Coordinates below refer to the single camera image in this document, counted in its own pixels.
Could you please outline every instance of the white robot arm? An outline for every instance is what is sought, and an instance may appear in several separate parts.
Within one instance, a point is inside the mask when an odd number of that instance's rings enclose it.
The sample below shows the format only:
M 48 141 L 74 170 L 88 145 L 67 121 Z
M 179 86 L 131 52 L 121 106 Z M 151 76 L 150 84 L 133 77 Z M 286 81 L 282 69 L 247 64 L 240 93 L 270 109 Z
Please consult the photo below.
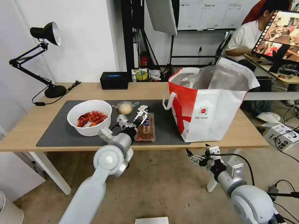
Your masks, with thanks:
M 214 174 L 230 200 L 232 208 L 245 224 L 284 223 L 285 221 L 273 206 L 272 199 L 263 190 L 247 185 L 243 179 L 244 164 L 238 160 L 228 162 L 225 166 L 218 146 L 206 145 L 204 156 L 187 154 L 193 164 L 205 166 Z
M 101 147 L 93 158 L 96 169 L 79 187 L 59 224 L 89 224 L 93 220 L 106 192 L 106 179 L 110 175 L 119 177 L 129 165 L 133 156 L 131 144 L 137 128 L 148 117 L 148 106 L 141 106 L 133 124 L 125 115 L 119 115 L 118 125 L 122 128 L 116 136 L 109 128 L 101 129 L 99 136 L 108 145 Z
M 119 177 L 129 165 L 133 156 L 131 144 L 137 128 L 148 116 L 148 107 L 141 106 L 133 123 L 128 123 L 124 115 L 117 118 L 122 128 L 116 136 L 104 128 L 99 136 L 108 145 L 101 147 L 95 154 L 93 165 L 96 169 L 77 190 L 59 224 L 89 224 L 93 220 L 106 192 L 106 179 L 109 175 Z M 193 155 L 188 149 L 190 161 L 205 166 L 214 174 L 215 180 L 230 200 L 233 209 L 245 224 L 284 223 L 283 218 L 273 206 L 270 196 L 263 190 L 247 185 L 243 179 L 244 165 L 233 160 L 224 165 L 219 147 L 206 145 L 204 156 Z

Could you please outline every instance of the shopping bag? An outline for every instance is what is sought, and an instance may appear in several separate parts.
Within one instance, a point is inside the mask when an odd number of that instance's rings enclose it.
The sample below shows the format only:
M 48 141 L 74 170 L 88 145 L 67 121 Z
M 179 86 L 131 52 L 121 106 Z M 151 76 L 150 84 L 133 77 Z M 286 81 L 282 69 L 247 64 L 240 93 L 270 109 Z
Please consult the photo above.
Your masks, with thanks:
M 168 80 L 173 117 L 185 142 L 220 141 L 248 90 L 258 87 L 253 72 L 221 58 L 215 66 L 182 68 Z

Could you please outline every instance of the lamp shade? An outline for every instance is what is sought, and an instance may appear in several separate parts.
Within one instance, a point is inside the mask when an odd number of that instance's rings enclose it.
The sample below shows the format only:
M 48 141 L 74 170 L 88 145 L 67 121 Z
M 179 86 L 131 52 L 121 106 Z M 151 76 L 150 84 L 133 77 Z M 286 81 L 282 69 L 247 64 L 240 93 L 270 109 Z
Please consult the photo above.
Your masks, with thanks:
M 30 33 L 37 39 L 47 39 L 52 44 L 61 45 L 61 37 L 55 22 L 50 22 L 44 28 L 32 27 Z

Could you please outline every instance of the white bowl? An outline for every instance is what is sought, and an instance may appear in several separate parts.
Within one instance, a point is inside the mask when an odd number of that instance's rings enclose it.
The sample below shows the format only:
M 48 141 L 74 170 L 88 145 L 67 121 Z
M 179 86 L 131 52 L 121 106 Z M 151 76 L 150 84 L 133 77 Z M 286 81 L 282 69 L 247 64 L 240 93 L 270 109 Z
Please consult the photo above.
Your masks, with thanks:
M 100 124 L 89 127 L 90 122 L 88 122 L 84 128 L 77 127 L 78 118 L 88 112 L 93 110 L 102 112 L 107 115 L 107 118 Z M 111 124 L 111 113 L 112 107 L 109 103 L 103 100 L 88 100 L 74 106 L 68 113 L 67 119 L 71 126 L 73 126 L 81 135 L 84 136 L 96 136 L 103 127 L 109 127 Z

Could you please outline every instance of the black desk lamp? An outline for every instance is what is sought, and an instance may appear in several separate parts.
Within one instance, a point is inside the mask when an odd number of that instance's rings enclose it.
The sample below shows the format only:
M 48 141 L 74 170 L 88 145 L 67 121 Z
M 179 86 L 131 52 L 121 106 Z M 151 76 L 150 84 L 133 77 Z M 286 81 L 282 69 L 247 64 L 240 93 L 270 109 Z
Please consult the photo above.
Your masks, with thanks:
M 31 50 L 27 51 L 26 53 L 20 55 L 19 57 L 12 59 L 9 61 L 9 64 L 22 72 L 30 75 L 31 77 L 37 79 L 38 81 L 46 84 L 48 88 L 45 91 L 45 96 L 48 98 L 57 98 L 64 96 L 67 92 L 66 88 L 64 86 L 56 86 L 52 83 L 51 80 L 43 78 L 41 76 L 38 76 L 31 71 L 28 71 L 27 69 L 22 67 L 22 64 L 25 62 L 31 60 L 32 58 L 35 58 L 36 56 L 40 55 L 41 53 L 45 52 L 48 50 L 48 43 L 45 42 L 44 40 L 47 39 L 49 42 L 52 44 L 55 44 L 57 46 L 61 45 L 61 37 L 59 35 L 59 30 L 55 22 L 50 22 L 47 25 L 45 25 L 44 28 L 37 28 L 37 27 L 32 27 L 30 29 L 30 33 L 33 37 L 37 38 L 41 43 L 37 45 L 36 47 L 32 48 Z M 30 52 L 42 48 L 42 51 L 32 55 L 32 56 L 27 56 Z

